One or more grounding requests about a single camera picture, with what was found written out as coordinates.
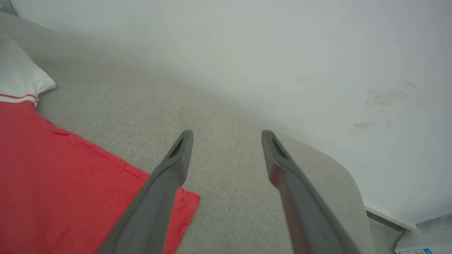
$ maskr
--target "scuff mark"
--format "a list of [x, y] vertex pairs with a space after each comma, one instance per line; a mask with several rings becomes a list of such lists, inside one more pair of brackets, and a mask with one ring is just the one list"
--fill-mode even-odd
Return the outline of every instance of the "scuff mark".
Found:
[[385, 132], [388, 132], [388, 129], [391, 127], [391, 125], [392, 125], [392, 120], [389, 120], [388, 124], [386, 124]]
[[370, 90], [366, 99], [369, 106], [392, 106], [399, 99], [406, 99], [410, 95], [402, 90], [391, 90], [386, 93]]
[[407, 85], [407, 86], [409, 86], [409, 87], [411, 87], [411, 88], [413, 88], [414, 90], [419, 90], [419, 87], [418, 86], [416, 86], [415, 84], [413, 84], [413, 83], [411, 83], [411, 82], [409, 82], [409, 81], [407, 81], [407, 80], [405, 80], [405, 85]]
[[370, 123], [370, 122], [357, 122], [353, 126], [357, 129], [369, 130], [374, 125], [375, 125], [374, 123]]

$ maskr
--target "red cloth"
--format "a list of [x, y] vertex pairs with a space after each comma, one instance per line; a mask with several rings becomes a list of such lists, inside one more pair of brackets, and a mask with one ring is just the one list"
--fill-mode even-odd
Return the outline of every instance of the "red cloth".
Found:
[[[0, 253], [93, 253], [149, 177], [54, 126], [33, 102], [0, 102]], [[166, 254], [199, 195], [176, 194]]]

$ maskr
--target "gray fabric upholstery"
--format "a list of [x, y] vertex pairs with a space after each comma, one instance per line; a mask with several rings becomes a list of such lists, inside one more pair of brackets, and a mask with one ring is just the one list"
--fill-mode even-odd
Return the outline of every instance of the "gray fabric upholstery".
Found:
[[[266, 175], [262, 126], [188, 85], [110, 58], [28, 21], [0, 14], [15, 38], [57, 84], [38, 112], [132, 165], [151, 172], [180, 132], [194, 147], [184, 187], [201, 195], [178, 253], [259, 249], [291, 253], [277, 190]], [[349, 172], [318, 150], [276, 133], [355, 240], [373, 253], [361, 194]]]

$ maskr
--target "baseboard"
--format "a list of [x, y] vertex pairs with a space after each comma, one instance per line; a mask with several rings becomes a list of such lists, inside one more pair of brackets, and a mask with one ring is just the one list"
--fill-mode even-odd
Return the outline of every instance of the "baseboard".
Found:
[[401, 226], [401, 227], [403, 227], [403, 228], [405, 228], [407, 230], [410, 230], [410, 231], [415, 231], [416, 230], [416, 225], [415, 224], [411, 224], [411, 223], [404, 222], [402, 220], [398, 220], [397, 218], [389, 215], [388, 213], [383, 213], [383, 212], [380, 212], [380, 211], [374, 209], [373, 207], [369, 206], [366, 203], [364, 203], [364, 207], [366, 208], [366, 211], [368, 211], [368, 212], [370, 212], [370, 213], [372, 213], [372, 214], [374, 214], [374, 215], [376, 215], [378, 217], [381, 217], [381, 218], [383, 218], [383, 219], [385, 219], [385, 220], [387, 220], [389, 222], [392, 222], [392, 223], [394, 223], [394, 224], [396, 224], [398, 226]]

